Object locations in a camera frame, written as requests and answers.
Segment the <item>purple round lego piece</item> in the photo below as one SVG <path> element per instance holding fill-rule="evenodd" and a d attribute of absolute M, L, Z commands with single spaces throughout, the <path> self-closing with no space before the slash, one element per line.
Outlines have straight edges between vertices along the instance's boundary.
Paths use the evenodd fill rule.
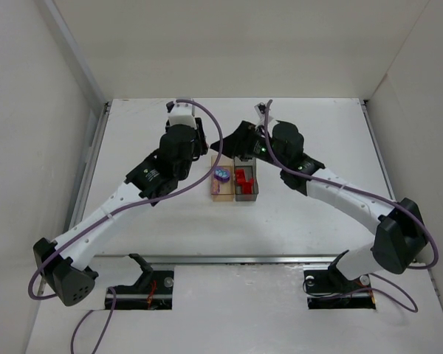
<path fill-rule="evenodd" d="M 214 178 L 221 183 L 227 183 L 231 178 L 231 172 L 224 167 L 217 167 L 214 170 Z"/>

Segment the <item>red arched lego piece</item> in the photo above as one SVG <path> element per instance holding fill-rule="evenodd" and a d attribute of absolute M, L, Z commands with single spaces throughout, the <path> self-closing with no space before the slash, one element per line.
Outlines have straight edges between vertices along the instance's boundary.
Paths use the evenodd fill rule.
<path fill-rule="evenodd" d="M 243 195 L 250 195 L 253 194 L 253 186 L 254 186 L 254 179 L 251 178 L 249 180 L 241 180 L 239 182 L 239 185 L 241 187 L 241 193 Z"/>

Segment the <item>purple lego brick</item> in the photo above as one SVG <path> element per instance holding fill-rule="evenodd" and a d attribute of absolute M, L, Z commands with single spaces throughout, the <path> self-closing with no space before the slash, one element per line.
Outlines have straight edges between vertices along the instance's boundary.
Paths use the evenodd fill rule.
<path fill-rule="evenodd" d="M 219 183 L 213 183 L 211 193 L 213 195 L 220 195 L 223 193 L 222 186 Z"/>

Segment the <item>red lego brick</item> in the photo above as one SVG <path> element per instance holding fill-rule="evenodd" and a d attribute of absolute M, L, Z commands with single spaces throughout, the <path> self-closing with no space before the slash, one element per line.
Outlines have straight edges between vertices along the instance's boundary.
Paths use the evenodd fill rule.
<path fill-rule="evenodd" d="M 246 175 L 244 169 L 236 169 L 236 183 L 242 185 L 246 182 Z"/>

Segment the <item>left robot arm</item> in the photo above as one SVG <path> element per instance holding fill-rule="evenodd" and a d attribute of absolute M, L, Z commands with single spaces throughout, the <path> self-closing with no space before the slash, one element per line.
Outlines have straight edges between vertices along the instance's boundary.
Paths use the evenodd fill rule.
<path fill-rule="evenodd" d="M 207 150 L 201 118 L 193 118 L 192 125 L 169 119 L 159 147 L 126 175 L 99 208 L 54 240 L 38 240 L 32 248 L 37 272 L 55 297 L 67 307 L 87 297 L 98 277 L 89 266 L 92 258 L 141 212 L 182 194 L 179 182 Z"/>

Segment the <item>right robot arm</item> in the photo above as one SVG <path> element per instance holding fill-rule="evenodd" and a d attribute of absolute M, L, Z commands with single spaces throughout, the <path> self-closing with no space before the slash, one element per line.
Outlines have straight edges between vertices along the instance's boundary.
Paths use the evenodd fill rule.
<path fill-rule="evenodd" d="M 268 134 L 263 128 L 243 121 L 211 149 L 228 158 L 258 159 L 284 167 L 281 179 L 290 189 L 322 201 L 363 225 L 373 242 L 339 254 L 323 276 L 336 292 L 346 292 L 348 284 L 375 271 L 402 274 L 426 247 L 428 240 L 419 226 L 422 216 L 415 202 L 377 200 L 361 194 L 322 162 L 303 150 L 304 137 L 290 122 L 277 122 Z"/>

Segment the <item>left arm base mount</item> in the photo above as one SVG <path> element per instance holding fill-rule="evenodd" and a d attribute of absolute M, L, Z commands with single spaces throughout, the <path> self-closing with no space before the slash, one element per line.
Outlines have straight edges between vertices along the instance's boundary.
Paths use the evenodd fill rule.
<path fill-rule="evenodd" d="M 129 254 L 104 267 L 106 310 L 171 310 L 174 270 L 152 266 L 140 254 Z"/>

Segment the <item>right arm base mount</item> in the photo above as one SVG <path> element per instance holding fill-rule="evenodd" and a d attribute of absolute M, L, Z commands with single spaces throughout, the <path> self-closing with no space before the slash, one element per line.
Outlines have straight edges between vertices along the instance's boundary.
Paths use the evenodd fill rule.
<path fill-rule="evenodd" d="M 307 295 L 310 310 L 367 309 L 375 310 L 374 296 L 369 288 L 370 278 L 365 276 L 366 284 L 360 278 L 347 280 L 338 270 L 339 260 L 347 253 L 338 255 L 326 267 L 305 266 L 303 268 L 302 289 Z"/>

